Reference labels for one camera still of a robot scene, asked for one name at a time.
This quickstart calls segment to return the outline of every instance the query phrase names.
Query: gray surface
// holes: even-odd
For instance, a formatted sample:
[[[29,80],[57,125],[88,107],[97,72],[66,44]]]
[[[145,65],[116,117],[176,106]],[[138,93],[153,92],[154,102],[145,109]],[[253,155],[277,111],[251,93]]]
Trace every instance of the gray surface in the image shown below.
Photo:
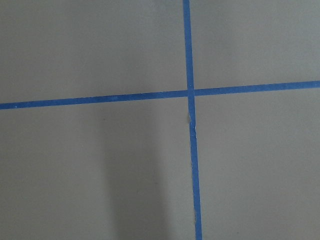
[[[193,240],[187,112],[185,98],[1,110],[0,239]]]
[[[186,88],[182,1],[0,1],[0,102]]]
[[[320,1],[191,1],[196,88],[320,80]]]
[[[318,240],[320,92],[196,98],[204,240]]]

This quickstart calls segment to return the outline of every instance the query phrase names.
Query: blue tape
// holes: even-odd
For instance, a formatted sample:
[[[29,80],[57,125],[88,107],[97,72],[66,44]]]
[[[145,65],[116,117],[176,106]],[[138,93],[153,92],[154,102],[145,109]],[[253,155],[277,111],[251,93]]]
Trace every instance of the blue tape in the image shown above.
[[[268,91],[293,90],[293,89],[314,89],[314,88],[320,88],[320,81],[300,81],[300,82],[288,82],[288,83],[196,89],[194,92],[194,95],[206,96],[206,95],[239,94],[239,93],[268,92]]]
[[[187,97],[186,90],[0,103],[0,110]]]
[[[195,239],[202,240],[198,150],[197,150],[197,133],[196,133],[194,67],[193,67],[193,57],[192,57],[191,19],[190,19],[189,0],[183,0],[183,20],[184,20],[187,97],[188,97],[188,110],[189,110],[189,117],[190,117],[189,131],[190,131],[190,152],[191,152],[191,168],[192,168],[193,207],[194,207],[194,214],[195,214]]]

